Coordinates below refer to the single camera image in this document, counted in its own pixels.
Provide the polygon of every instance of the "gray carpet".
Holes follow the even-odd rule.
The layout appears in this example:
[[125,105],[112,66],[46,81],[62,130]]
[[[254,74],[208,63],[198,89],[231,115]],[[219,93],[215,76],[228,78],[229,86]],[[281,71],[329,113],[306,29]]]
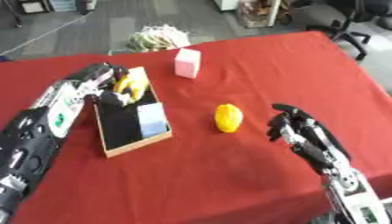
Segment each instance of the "gray carpet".
[[[214,0],[98,0],[96,11],[52,34],[6,55],[17,60],[71,55],[107,53],[123,48],[127,37],[144,25],[175,25],[190,33],[193,44],[245,36],[300,32],[309,24],[330,24],[342,16],[325,5],[293,11],[294,22],[274,28],[245,29],[233,12],[220,12]],[[11,18],[0,9],[0,54],[25,41],[39,37],[79,18],[77,12],[52,12],[23,16],[24,27],[12,27]],[[374,23],[355,24],[353,31],[374,35],[368,44],[370,54],[360,64],[379,84],[392,90],[392,32]],[[349,55],[356,50],[339,44]]]

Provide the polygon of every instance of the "white cube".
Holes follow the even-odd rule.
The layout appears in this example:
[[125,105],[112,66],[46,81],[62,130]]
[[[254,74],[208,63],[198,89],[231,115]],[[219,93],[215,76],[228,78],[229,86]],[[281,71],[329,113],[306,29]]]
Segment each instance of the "white cube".
[[175,59],[176,75],[186,78],[196,78],[200,69],[201,52],[191,49],[181,48]]

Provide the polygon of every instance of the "black foam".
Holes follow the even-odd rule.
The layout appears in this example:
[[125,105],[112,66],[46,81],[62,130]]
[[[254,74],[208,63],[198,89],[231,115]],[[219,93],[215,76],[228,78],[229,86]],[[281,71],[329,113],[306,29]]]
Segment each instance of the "black foam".
[[125,108],[105,102],[97,102],[102,134],[108,151],[142,140],[142,133],[137,117],[137,106],[158,102],[148,88],[143,98]]

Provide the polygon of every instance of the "lemon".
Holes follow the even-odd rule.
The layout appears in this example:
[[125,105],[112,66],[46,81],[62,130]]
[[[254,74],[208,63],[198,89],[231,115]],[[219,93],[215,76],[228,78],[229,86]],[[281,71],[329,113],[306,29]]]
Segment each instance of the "lemon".
[[219,130],[225,133],[235,132],[242,122],[242,112],[235,105],[223,104],[215,110],[215,122]]

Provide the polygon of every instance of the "chair leg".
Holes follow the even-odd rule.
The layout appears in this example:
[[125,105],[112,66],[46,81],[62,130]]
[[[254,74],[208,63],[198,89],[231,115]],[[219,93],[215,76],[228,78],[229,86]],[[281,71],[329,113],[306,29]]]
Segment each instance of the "chair leg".
[[347,41],[348,43],[352,44],[353,46],[355,46],[358,49],[358,51],[360,51],[360,54],[356,57],[357,60],[363,60],[366,57],[366,55],[368,55],[368,52],[365,50],[363,45],[361,45],[360,42],[358,42],[358,40],[356,40],[354,36],[345,33],[341,35],[341,38]]
[[329,27],[326,25],[319,25],[319,24],[313,24],[313,25],[308,25],[306,26],[307,31],[322,31],[322,32],[336,32],[336,28]]
[[335,41],[338,41],[339,39],[343,39],[343,36],[344,35],[346,35],[346,33],[345,32],[337,32],[337,33],[334,33],[332,36],[331,36],[331,41],[332,42],[335,42]]
[[7,7],[8,11],[12,15],[12,17],[15,19],[15,26],[16,27],[21,27],[22,26],[22,21],[18,14],[12,9],[12,6],[7,0],[3,0],[4,5]]
[[366,45],[369,42],[370,38],[371,38],[370,35],[368,35],[366,33],[357,32],[357,31],[350,31],[350,34],[355,36],[355,37],[363,38],[362,44],[364,44],[364,45]]

